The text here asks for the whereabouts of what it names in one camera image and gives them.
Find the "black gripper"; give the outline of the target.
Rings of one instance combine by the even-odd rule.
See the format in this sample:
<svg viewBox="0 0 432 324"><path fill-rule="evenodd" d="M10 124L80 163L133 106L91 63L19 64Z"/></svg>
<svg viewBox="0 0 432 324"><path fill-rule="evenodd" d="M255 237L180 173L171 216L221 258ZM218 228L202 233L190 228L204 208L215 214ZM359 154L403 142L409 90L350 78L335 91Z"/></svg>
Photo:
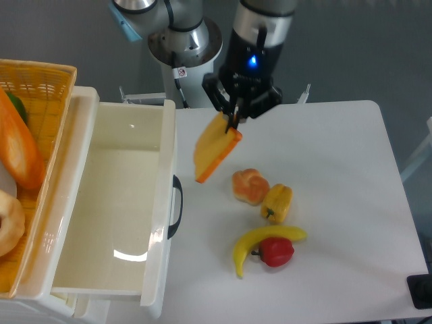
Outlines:
<svg viewBox="0 0 432 324"><path fill-rule="evenodd" d="M267 45L269 39L265 25L258 27L251 40L232 31L223 65L216 74L203 77L210 102L227 116L225 133L237 130L242 119L255 119L282 101L272 76L282 45Z"/></svg>

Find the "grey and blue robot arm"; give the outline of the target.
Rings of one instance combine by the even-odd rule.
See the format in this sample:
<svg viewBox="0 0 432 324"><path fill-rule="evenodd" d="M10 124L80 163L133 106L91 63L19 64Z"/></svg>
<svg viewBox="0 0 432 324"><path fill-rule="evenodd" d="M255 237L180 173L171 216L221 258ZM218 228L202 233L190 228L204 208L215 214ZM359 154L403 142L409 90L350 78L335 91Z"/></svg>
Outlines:
<svg viewBox="0 0 432 324"><path fill-rule="evenodd" d="M229 41L202 1L112 1L127 37L147 42L161 66L165 95L178 107L212 107L236 127L282 101L273 72L295 1L239 1Z"/></svg>

